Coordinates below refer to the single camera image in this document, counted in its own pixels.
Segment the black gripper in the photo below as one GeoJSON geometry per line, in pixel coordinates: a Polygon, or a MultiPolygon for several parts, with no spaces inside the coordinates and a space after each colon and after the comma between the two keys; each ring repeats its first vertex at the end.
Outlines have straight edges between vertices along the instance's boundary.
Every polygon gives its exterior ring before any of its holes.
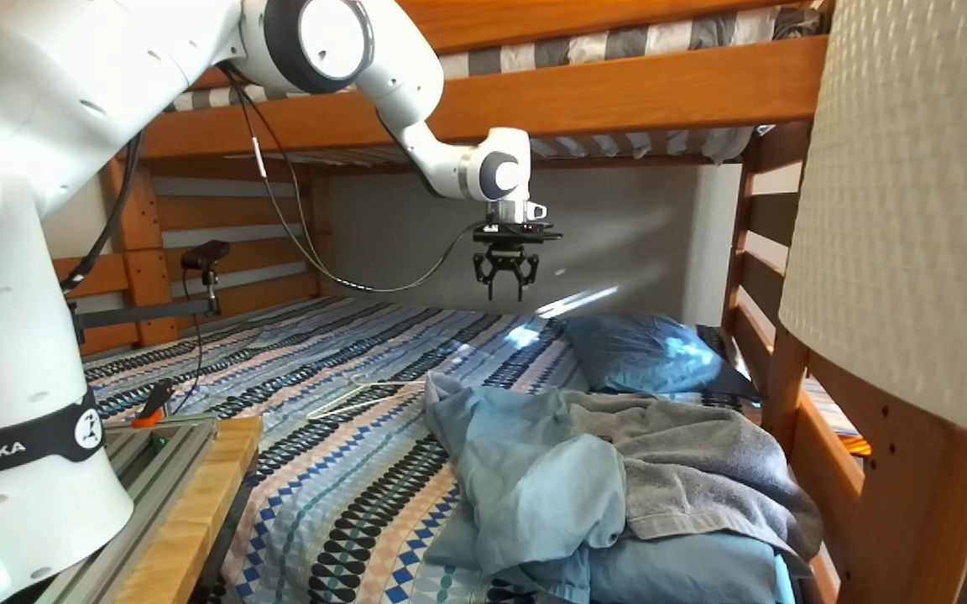
{"type": "Polygon", "coordinates": [[[472,274],[488,289],[488,303],[495,303],[495,283],[501,272],[517,279],[517,303],[525,303],[525,289],[537,283],[537,254],[527,254],[527,245],[545,245],[558,237],[554,226],[508,226],[508,220],[481,220],[472,227],[481,250],[472,254],[472,274]]]}

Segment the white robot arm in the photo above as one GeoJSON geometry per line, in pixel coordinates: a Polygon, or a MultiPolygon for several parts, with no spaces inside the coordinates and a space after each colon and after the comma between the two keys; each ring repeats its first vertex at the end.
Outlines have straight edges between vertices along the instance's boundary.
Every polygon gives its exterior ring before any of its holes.
{"type": "Polygon", "coordinates": [[[443,64],[397,0],[18,0],[0,13],[0,604],[125,532],[134,500],[112,468],[44,218],[66,204],[208,66],[271,91],[359,91],[439,197],[502,226],[530,197],[530,137],[429,131],[443,64]]]}

